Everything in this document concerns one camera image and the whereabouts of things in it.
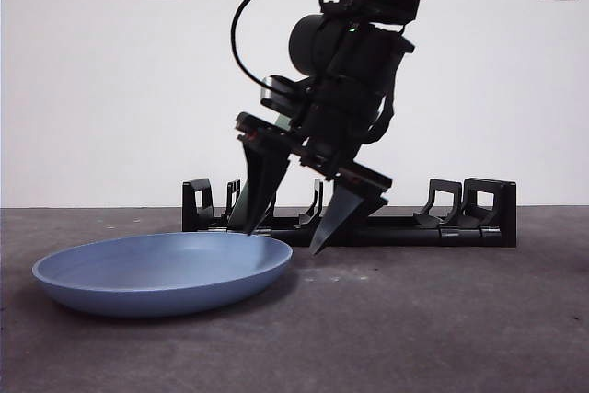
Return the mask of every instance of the concrete floor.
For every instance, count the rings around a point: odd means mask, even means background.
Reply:
[[[518,249],[297,249],[262,294],[158,320],[67,310],[30,268],[178,209],[2,216],[6,392],[589,392],[589,207],[520,209]]]

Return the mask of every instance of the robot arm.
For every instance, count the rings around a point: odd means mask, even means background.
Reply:
[[[288,127],[247,113],[237,117],[248,162],[247,216],[241,226],[247,233],[262,220],[291,154],[334,180],[332,200],[311,243],[314,253],[387,203],[381,195],[392,180],[353,160],[363,144],[379,140],[388,128],[395,75],[404,54],[414,49],[402,33],[420,0],[319,2],[322,14],[302,18],[289,42],[291,60],[306,77],[293,81],[275,75],[262,91],[261,104],[287,117]]]

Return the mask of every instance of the white wall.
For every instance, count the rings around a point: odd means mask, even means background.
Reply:
[[[3,205],[177,206],[180,183],[245,177],[234,118],[266,119],[236,68],[240,0],[3,0]],[[296,76],[293,24],[316,0],[257,0],[240,47]],[[429,177],[512,179],[523,204],[589,204],[587,0],[423,0],[397,116],[359,159],[421,204]],[[293,164],[279,204],[310,201]]]

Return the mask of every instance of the plate rim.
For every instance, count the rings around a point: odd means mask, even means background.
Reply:
[[[240,278],[232,278],[232,279],[226,279],[223,281],[218,281],[215,283],[195,284],[195,285],[184,284],[184,285],[178,285],[178,286],[141,287],[141,288],[96,287],[96,286],[83,285],[83,284],[64,284],[63,282],[59,282],[58,280],[55,280],[53,278],[49,278],[49,277],[42,275],[39,271],[39,267],[42,265],[42,263],[44,261],[49,260],[56,255],[66,253],[66,252],[68,252],[70,250],[74,250],[74,249],[80,249],[80,248],[84,248],[84,247],[88,247],[88,246],[95,246],[95,245],[103,244],[103,243],[110,243],[110,242],[119,241],[122,239],[134,239],[134,238],[140,238],[140,237],[160,237],[160,236],[168,236],[169,237],[169,236],[176,236],[176,235],[178,235],[178,236],[179,235],[203,235],[203,234],[205,234],[205,235],[230,235],[230,236],[239,236],[239,237],[262,237],[265,239],[269,239],[272,242],[281,244],[288,253],[286,254],[286,257],[284,259],[280,260],[277,264],[265,267],[258,272],[255,272],[255,273],[252,273],[252,274],[249,274],[246,276],[242,276]],[[73,246],[71,248],[57,250],[57,251],[50,253],[49,255],[41,258],[40,260],[37,260],[37,262],[35,262],[35,264],[32,266],[32,274],[39,282],[46,283],[48,285],[51,285],[51,286],[54,286],[54,287],[57,287],[60,289],[81,290],[81,291],[87,291],[87,292],[96,292],[99,294],[100,293],[132,293],[132,294],[136,294],[136,293],[155,293],[155,292],[164,293],[164,292],[171,292],[171,291],[177,291],[177,290],[188,290],[188,289],[198,289],[198,288],[204,288],[204,287],[213,287],[216,285],[233,283],[233,282],[238,282],[241,280],[247,280],[248,278],[252,278],[252,277],[261,275],[263,273],[266,273],[266,272],[280,269],[292,257],[293,257],[293,248],[291,248],[288,244],[286,244],[284,241],[281,241],[280,239],[276,239],[276,238],[272,238],[272,237],[265,237],[263,235],[246,235],[246,234],[243,234],[240,232],[207,232],[207,231],[202,231],[202,232],[164,232],[164,233],[157,233],[157,234],[134,235],[134,236],[130,236],[130,237],[117,237],[117,238],[111,238],[111,239],[102,239],[100,241],[93,241],[91,243],[80,244],[78,246]]]

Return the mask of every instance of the light blue plate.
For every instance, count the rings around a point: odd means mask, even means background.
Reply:
[[[183,315],[254,295],[293,254],[282,241],[226,232],[126,237],[53,253],[33,266],[47,295],[109,317]]]

